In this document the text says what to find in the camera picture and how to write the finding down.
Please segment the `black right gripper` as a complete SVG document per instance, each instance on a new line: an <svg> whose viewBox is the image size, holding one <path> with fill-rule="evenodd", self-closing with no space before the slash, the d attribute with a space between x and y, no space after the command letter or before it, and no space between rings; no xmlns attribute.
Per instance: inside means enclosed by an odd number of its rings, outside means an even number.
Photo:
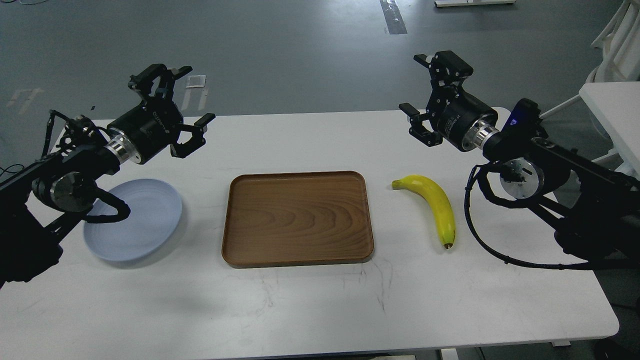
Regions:
<svg viewBox="0 0 640 360"><path fill-rule="evenodd" d="M424 126L426 113L407 102L400 103L398 109L410 124L409 134L427 147L441 145L444 138L462 152L482 148L498 132L498 112L464 91L464 80L473 75L474 69L452 50L415 54L413 60L429 71L432 92L427 112L435 132Z"/></svg>

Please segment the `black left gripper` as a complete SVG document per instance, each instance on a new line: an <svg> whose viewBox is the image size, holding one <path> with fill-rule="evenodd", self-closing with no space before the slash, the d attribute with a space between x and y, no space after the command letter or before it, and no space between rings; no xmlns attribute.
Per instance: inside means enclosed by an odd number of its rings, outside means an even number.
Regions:
<svg viewBox="0 0 640 360"><path fill-rule="evenodd" d="M151 64L141 73L131 75L128 88L141 98L137 106L109 123L107 131L128 139L134 153L131 160L144 165L167 146L174 158L186 158L205 145L208 124L217 116L208 112L189 125L173 102L176 80L193 70L192 66L167 68ZM186 142L178 142L181 133L189 133Z"/></svg>

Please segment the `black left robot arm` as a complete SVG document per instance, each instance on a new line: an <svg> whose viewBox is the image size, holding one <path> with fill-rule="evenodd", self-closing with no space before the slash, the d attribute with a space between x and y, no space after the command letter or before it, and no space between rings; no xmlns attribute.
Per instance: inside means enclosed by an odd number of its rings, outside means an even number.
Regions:
<svg viewBox="0 0 640 360"><path fill-rule="evenodd" d="M118 173L127 161L146 164L166 148L185 158L206 143L215 114L185 124L173 100L176 80L191 71L155 63L132 75L128 88L141 102L106 128L84 115L50 110L41 157L1 183L2 284L27 283L58 264L61 241L78 223L119 223L130 216L126 202L98 187L98 178Z"/></svg>

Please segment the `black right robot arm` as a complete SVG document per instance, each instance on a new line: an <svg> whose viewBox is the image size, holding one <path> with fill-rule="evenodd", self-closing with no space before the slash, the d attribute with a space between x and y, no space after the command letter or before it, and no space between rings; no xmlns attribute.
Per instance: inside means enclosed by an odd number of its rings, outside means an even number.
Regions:
<svg viewBox="0 0 640 360"><path fill-rule="evenodd" d="M447 141L460 152L480 150L485 164L467 180L464 216L482 248L523 268L599 271L639 268L639 180L589 161L550 141L538 104L519 100L502 129L498 112L463 88L473 68L450 50L416 54L429 71L425 112L409 103L409 134L428 147ZM499 207L527 209L554 230L554 239L574 264L541 264L515 259L486 244L471 218L471 192L478 185Z"/></svg>

